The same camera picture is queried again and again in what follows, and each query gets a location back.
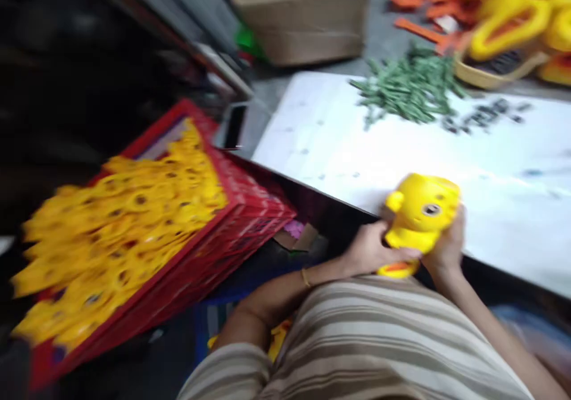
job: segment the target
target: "green plastic part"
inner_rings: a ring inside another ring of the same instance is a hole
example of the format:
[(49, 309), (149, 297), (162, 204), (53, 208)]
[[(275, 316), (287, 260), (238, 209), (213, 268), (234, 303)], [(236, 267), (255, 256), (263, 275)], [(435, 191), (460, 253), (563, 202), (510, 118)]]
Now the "green plastic part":
[(399, 60), (367, 60), (367, 65), (370, 78), (349, 80), (363, 97), (358, 105), (368, 109), (365, 130), (386, 113), (415, 123), (435, 122), (434, 114), (451, 117), (456, 113), (450, 108), (448, 93), (452, 91), (460, 98), (467, 96), (454, 78), (452, 59), (436, 56), (433, 49), (418, 47), (414, 42)]
[(246, 25), (241, 24), (240, 29), (234, 37), (234, 41), (242, 51), (249, 53), (260, 60), (268, 60), (262, 47), (256, 41), (254, 33)]

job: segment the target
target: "pink object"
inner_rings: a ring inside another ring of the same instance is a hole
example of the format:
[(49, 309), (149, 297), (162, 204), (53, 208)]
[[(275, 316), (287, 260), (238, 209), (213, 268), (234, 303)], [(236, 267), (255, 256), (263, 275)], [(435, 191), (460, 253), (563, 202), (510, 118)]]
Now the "pink object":
[(305, 225), (297, 220), (289, 221), (285, 224), (284, 230), (289, 233), (293, 238), (299, 239), (302, 235)]

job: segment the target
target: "wrist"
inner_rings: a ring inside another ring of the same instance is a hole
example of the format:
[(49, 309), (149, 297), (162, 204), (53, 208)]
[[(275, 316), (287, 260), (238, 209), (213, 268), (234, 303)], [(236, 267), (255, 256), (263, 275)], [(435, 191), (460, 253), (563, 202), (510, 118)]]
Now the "wrist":
[(312, 287), (326, 282), (352, 277), (350, 267), (344, 259), (335, 257), (306, 270), (308, 281)]
[(460, 265), (426, 267), (434, 283), (453, 284), (464, 279)]

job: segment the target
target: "fingers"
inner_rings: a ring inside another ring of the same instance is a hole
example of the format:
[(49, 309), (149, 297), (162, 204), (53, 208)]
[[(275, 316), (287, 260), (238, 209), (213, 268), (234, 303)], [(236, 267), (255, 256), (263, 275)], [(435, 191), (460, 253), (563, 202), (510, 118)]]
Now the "fingers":
[(391, 261), (391, 263), (397, 263), (402, 261), (421, 259), (422, 253), (416, 248), (388, 249), (387, 258)]
[(454, 221), (450, 225), (451, 232), (461, 233), (464, 232), (464, 227), (466, 225), (466, 207), (464, 205), (459, 205), (456, 210), (456, 216)]
[(384, 220), (378, 220), (374, 223), (368, 224), (369, 228), (376, 234), (382, 235), (388, 229), (388, 223)]

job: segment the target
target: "yellow plastic handle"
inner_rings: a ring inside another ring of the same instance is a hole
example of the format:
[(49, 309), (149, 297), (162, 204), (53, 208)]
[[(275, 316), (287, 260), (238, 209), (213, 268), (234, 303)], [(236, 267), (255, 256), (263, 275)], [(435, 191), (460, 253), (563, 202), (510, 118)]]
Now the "yellow plastic handle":
[[(517, 25), (514, 29), (492, 37), (501, 27), (519, 15), (530, 11), (529, 19)], [(474, 31), (470, 45), (470, 56), (475, 61), (486, 61), (500, 53), (520, 47), (541, 34), (548, 26), (551, 6), (547, 0), (526, 0), (511, 17), (499, 12)]]

